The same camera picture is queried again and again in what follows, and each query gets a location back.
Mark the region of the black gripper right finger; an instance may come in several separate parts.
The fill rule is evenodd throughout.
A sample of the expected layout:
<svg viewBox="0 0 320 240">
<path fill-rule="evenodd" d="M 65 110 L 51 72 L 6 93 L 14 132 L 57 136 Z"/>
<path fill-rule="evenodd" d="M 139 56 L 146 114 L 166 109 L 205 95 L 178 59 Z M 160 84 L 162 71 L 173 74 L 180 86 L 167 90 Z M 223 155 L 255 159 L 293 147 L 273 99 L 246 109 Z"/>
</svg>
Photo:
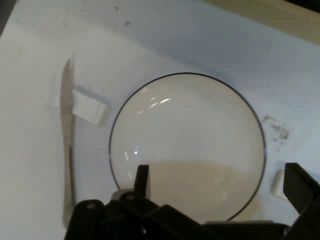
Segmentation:
<svg viewBox="0 0 320 240">
<path fill-rule="evenodd" d="M 286 163 L 283 193 L 299 213 L 287 230 L 285 240 L 318 240 L 320 238 L 320 184 L 298 163 Z"/>
</svg>

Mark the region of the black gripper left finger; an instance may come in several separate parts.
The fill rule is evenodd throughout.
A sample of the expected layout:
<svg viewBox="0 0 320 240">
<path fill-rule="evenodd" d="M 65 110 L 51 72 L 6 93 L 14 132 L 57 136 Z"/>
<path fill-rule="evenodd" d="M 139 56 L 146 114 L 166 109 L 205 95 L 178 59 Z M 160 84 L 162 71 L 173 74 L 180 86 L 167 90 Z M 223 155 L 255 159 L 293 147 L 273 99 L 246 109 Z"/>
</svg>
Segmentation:
<svg viewBox="0 0 320 240">
<path fill-rule="evenodd" d="M 207 230 L 169 205 L 147 199 L 149 166 L 137 168 L 134 186 L 115 199 L 84 200 L 75 205 L 67 240 L 206 240 Z"/>
</svg>

